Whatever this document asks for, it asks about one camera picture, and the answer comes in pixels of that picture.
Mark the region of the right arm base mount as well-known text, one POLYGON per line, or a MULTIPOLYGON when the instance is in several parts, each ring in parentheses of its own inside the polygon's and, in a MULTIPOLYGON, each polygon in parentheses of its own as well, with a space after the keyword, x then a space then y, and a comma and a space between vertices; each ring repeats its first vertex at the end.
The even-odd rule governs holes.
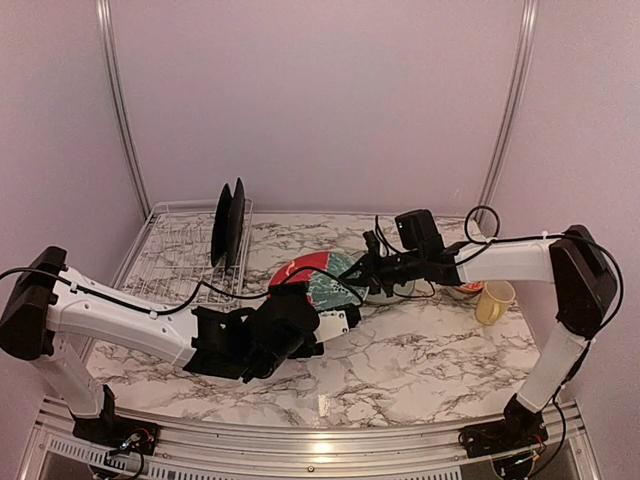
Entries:
POLYGON ((465 449, 468 458, 479 458, 541 445, 548 438, 543 420, 535 420, 524 429, 507 420, 497 420, 463 427, 459 432, 458 442, 465 449))

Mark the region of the yellow ceramic mug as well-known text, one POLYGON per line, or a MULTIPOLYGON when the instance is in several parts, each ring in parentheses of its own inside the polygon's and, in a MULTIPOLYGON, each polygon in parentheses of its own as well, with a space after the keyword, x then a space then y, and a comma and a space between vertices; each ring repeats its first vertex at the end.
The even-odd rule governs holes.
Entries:
POLYGON ((485 326, 494 325, 504 316, 515 297, 515 289, 509 282, 486 282, 476 305, 476 320, 485 326))

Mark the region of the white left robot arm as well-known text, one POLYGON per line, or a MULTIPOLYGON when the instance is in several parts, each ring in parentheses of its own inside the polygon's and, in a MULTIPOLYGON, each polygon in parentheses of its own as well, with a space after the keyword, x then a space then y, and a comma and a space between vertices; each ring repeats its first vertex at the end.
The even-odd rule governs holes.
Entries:
POLYGON ((1 349, 32 362, 67 403, 76 422, 106 445, 125 438, 110 389, 88 372, 63 335, 77 334, 157 357, 188 373, 240 380, 271 376, 291 358, 321 354, 324 344, 360 321, 361 297, 318 310, 308 283, 293 276, 261 296, 257 308, 219 311, 192 298, 170 307, 99 284, 67 266, 65 250, 46 248, 16 279, 1 314, 1 349))

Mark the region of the pale green round plate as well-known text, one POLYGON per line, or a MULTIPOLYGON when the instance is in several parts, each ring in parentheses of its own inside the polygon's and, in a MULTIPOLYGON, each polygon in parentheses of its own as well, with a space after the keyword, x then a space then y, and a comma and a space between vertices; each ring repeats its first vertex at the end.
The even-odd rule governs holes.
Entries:
POLYGON ((390 305, 402 300, 407 300, 414 292, 415 283, 416 280, 409 281, 405 285, 396 285, 394 295, 385 295, 384 293, 373 294, 369 292, 368 296, 364 298, 365 303, 370 305, 390 305))

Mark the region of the red patterned white bowl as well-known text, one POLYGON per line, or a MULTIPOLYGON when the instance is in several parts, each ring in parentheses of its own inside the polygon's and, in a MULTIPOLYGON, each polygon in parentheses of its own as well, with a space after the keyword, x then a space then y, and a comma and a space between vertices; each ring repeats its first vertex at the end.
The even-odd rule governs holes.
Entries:
POLYGON ((476 297, 484 289, 484 282, 465 283, 459 286, 446 288, 448 294, 456 300, 467 300, 476 297))

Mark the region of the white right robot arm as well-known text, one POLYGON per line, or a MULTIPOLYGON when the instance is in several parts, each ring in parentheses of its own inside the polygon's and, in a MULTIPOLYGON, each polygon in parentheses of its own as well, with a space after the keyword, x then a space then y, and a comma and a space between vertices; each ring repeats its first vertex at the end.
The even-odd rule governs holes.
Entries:
POLYGON ((534 431, 533 416, 571 379, 620 310, 624 283, 615 257, 582 224, 511 238, 467 236, 450 245, 428 210, 402 214, 396 226, 402 250, 383 256, 378 235, 365 232, 367 250, 341 274, 344 283, 392 295, 412 280, 450 287, 506 281, 525 313, 548 314, 545 326, 534 330, 545 335, 540 356, 495 428, 502 446, 519 446, 534 431))

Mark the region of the black round plate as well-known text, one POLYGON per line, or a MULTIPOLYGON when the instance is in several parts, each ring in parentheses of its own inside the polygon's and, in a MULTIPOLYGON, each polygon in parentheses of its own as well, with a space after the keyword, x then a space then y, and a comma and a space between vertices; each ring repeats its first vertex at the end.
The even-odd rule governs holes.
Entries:
POLYGON ((212 267, 217 266, 227 250, 226 235, 232 200, 233 196, 230 186, 226 183, 216 204, 214 223, 212 227, 210 243, 210 262, 212 267))

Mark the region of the grey speckled plate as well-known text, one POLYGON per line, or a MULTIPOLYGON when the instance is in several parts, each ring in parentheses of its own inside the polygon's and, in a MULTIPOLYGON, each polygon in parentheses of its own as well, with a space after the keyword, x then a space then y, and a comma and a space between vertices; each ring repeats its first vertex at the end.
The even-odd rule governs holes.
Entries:
MULTIPOLYGON (((355 262, 356 258, 353 255, 340 252, 320 251, 306 254, 294 258, 277 270, 272 276, 269 286, 280 284, 290 274, 302 267, 315 267, 339 277, 355 262)), ((307 284, 307 298, 319 312, 333 310, 348 304, 358 306, 364 301, 364 298, 348 292, 338 281, 315 270, 300 271, 289 282, 305 282, 307 284)))

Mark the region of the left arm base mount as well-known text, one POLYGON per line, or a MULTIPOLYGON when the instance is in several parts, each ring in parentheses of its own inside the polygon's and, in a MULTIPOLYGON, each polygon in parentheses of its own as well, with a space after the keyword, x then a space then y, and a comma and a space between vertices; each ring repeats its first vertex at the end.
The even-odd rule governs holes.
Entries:
POLYGON ((75 419, 73 436, 81 440, 110 447, 120 447, 133 434, 140 439, 134 442, 136 451, 143 455, 154 453, 160 427, 156 423, 117 416, 113 421, 103 419, 75 419))

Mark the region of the black square plate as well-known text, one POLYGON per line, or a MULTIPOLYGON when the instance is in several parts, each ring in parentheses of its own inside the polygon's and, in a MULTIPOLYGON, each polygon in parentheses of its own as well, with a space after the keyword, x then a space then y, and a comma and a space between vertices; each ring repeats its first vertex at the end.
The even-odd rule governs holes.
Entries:
POLYGON ((240 177, 236 179, 234 192, 226 201, 226 219, 224 223, 225 270, 236 263, 241 237, 244 229, 245 188, 240 177))

